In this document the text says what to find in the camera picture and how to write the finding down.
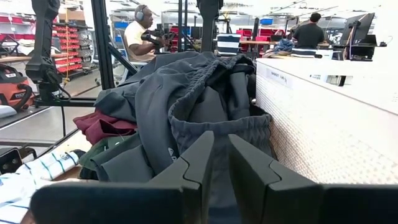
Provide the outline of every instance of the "gray fabric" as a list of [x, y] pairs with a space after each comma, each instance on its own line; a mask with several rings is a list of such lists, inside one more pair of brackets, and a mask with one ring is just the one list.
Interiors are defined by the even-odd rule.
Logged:
[[227, 121], [228, 117], [221, 105], [218, 92], [209, 86], [206, 87], [193, 107], [188, 120], [193, 123]]
[[115, 158], [116, 156], [120, 155], [121, 153], [129, 150], [134, 149], [135, 147], [141, 145], [140, 135], [136, 133], [132, 136], [129, 136], [125, 139], [122, 143], [114, 146], [111, 149], [105, 150], [104, 152], [94, 156], [91, 158], [92, 163], [95, 165], [96, 173], [98, 176], [98, 180], [100, 181], [110, 181], [109, 175], [104, 170], [102, 164], [105, 162], [110, 161], [111, 159]]
[[[261, 116], [251, 116], [249, 109], [248, 77], [241, 64], [253, 64], [243, 55], [216, 58], [210, 52], [156, 58], [157, 63], [163, 60], [162, 67], [148, 64], [149, 72], [141, 70], [125, 85], [101, 92], [96, 108], [108, 116], [137, 122], [155, 174], [171, 165], [176, 152], [183, 153], [205, 131], [213, 131], [216, 156], [209, 223], [239, 223], [228, 172], [228, 134], [237, 134], [271, 155], [271, 117], [261, 110]], [[170, 155], [169, 149], [176, 154]]]
[[154, 171], [147, 165], [142, 145], [120, 153], [101, 166], [110, 182], [146, 183], [154, 176]]

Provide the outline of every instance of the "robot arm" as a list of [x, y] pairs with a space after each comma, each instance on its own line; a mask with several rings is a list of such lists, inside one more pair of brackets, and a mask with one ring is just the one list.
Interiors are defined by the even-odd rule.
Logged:
[[52, 99], [53, 92], [58, 91], [62, 77], [57, 74], [51, 60], [52, 22], [58, 15], [59, 0], [32, 0], [36, 14], [36, 33], [34, 54], [26, 65], [26, 75], [39, 84], [42, 99]]

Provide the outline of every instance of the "label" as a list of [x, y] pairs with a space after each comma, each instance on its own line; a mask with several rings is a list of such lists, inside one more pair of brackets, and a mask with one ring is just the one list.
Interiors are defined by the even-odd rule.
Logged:
[[286, 87], [291, 88], [292, 86], [292, 82], [291, 79], [289, 78], [289, 75], [284, 72], [267, 68], [267, 77]]
[[11, 100], [18, 100], [21, 99], [22, 97], [25, 96], [26, 92], [22, 92], [22, 93], [15, 93], [11, 96]]
[[15, 73], [6, 74], [6, 77], [7, 78], [17, 77], [17, 74]]
[[69, 158], [71, 158], [71, 157], [66, 153], [61, 155], [61, 159], [63, 159], [63, 160], [68, 160]]

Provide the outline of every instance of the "storage rack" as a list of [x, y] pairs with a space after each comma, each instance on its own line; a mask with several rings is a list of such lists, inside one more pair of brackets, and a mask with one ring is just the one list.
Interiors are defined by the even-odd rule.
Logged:
[[55, 58], [55, 66], [66, 78], [86, 75], [92, 69], [92, 41], [89, 27], [53, 23], [53, 37], [60, 39], [60, 50], [66, 57]]

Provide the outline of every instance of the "yellow shirt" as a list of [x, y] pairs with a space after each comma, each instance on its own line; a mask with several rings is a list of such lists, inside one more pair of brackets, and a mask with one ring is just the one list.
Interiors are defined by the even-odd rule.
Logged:
[[152, 60], [155, 55], [155, 50], [152, 50], [148, 54], [145, 55], [134, 55], [134, 53], [130, 50], [130, 46], [132, 44], [148, 44], [148, 41], [141, 40], [141, 35], [146, 31], [137, 21], [130, 23], [126, 30], [124, 31], [124, 43], [126, 44], [127, 54], [129, 56], [129, 60], [132, 62], [148, 62]]

